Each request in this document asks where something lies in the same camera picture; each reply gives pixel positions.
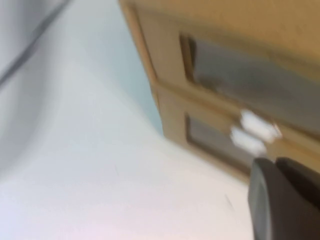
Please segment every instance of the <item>white wall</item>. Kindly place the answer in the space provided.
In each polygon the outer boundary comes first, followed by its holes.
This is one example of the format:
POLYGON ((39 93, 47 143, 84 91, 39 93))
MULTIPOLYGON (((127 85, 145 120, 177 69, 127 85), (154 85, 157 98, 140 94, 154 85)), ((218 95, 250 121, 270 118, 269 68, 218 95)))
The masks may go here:
POLYGON ((253 238, 247 187, 162 136, 116 1, 76 0, 45 39, 32 137, 0 170, 0 239, 253 238))

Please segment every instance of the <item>blurry object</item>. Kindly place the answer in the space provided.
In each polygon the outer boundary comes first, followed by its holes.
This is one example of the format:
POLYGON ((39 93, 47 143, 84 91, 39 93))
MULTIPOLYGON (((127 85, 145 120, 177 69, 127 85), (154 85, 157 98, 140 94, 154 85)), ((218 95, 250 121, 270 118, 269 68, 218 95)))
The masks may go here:
POLYGON ((12 63, 3 71, 3 74, 0 76, 0 88, 3 86, 10 77, 18 71, 23 64, 25 64, 28 59, 35 53, 37 43, 40 40, 41 36, 46 32, 49 26, 53 21, 59 16, 62 10, 65 9, 66 5, 70 0, 64 0, 61 2, 32 32, 30 38, 30 43, 26 49, 12 61, 12 63))
POLYGON ((167 138, 223 169, 229 165, 248 174, 252 155, 263 153, 272 160, 293 157, 320 172, 320 3, 120 4, 167 138), (188 119, 202 130, 190 130, 188 119), (225 145, 218 141, 231 144, 231 152, 245 150, 248 159, 224 157, 225 145))
POLYGON ((57 0, 0 0, 0 177, 40 127, 53 39, 44 34, 67 6, 57 0))
POLYGON ((254 160, 248 202, 255 240, 317 240, 320 174, 289 159, 254 160))

